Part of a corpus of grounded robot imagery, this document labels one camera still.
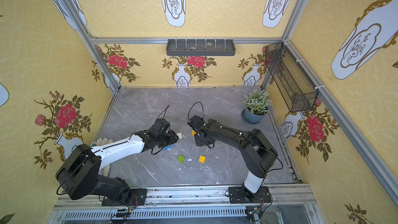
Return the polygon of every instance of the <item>floral wallpaper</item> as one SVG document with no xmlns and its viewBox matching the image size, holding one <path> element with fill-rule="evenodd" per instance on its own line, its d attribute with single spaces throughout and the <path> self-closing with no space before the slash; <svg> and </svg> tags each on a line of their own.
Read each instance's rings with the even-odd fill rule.
<svg viewBox="0 0 398 224">
<path fill-rule="evenodd" d="M 322 99 L 318 98 L 316 107 L 307 113 L 289 113 L 278 87 L 269 85 L 267 91 L 286 137 L 286 146 L 302 181 L 310 184 L 325 223 L 395 224 L 397 207 Z M 308 144 L 305 150 L 303 141 Z"/>
<path fill-rule="evenodd" d="M 263 26 L 267 0 L 79 0 L 79 4 L 95 37 L 281 37 L 296 1 L 277 10 L 283 17 L 273 28 Z"/>
<path fill-rule="evenodd" d="M 309 0 L 291 37 L 396 176 L 398 22 L 392 16 L 397 4 L 398 0 Z"/>
<path fill-rule="evenodd" d="M 235 56 L 215 57 L 170 57 L 162 44 L 99 44 L 97 49 L 122 86 L 260 85 L 266 70 L 266 44 L 235 46 Z M 103 81 L 106 85 L 105 79 L 101 80 L 96 63 L 92 64 L 92 80 Z"/>
<path fill-rule="evenodd" d="M 90 53 L 51 0 L 0 9 L 0 222 L 45 223 L 62 159 L 92 142 L 112 94 L 92 79 Z"/>
</svg>

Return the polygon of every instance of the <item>white flowers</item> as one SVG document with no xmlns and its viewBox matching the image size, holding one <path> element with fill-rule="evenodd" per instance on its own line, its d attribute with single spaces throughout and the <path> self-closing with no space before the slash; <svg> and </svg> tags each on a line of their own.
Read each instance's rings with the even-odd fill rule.
<svg viewBox="0 0 398 224">
<path fill-rule="evenodd" d="M 249 96 L 244 95 L 245 101 L 249 111 L 256 115 L 264 115 L 268 112 L 268 106 L 271 105 L 271 100 L 268 98 L 269 94 L 267 91 L 253 90 Z"/>
</svg>

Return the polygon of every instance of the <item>green lego brick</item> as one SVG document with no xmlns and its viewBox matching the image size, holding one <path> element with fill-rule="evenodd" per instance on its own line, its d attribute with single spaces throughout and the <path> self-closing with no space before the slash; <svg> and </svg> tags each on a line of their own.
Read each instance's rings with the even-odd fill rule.
<svg viewBox="0 0 398 224">
<path fill-rule="evenodd" d="M 177 161 L 180 163 L 184 162 L 184 160 L 185 160 L 185 157 L 183 157 L 181 155 L 177 158 Z"/>
</svg>

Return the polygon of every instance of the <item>gray tray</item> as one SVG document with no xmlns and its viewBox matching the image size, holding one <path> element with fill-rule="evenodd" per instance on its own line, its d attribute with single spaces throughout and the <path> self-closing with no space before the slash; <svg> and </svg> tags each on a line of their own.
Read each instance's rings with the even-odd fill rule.
<svg viewBox="0 0 398 224">
<path fill-rule="evenodd" d="M 168 56 L 234 56 L 233 39 L 168 39 L 166 53 Z"/>
</svg>

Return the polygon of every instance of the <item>metal grille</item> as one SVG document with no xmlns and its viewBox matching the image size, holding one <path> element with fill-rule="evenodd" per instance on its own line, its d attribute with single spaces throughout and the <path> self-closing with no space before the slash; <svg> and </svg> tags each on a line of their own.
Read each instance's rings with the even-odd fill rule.
<svg viewBox="0 0 398 224">
<path fill-rule="evenodd" d="M 182 208 L 137 208 L 127 219 L 164 219 L 188 217 L 240 217 L 245 216 L 244 206 L 233 207 L 182 207 Z M 116 209 L 68 210 L 63 220 L 110 220 Z"/>
<path fill-rule="evenodd" d="M 266 65 L 290 112 L 314 107 L 318 91 L 282 42 L 266 47 Z"/>
</svg>

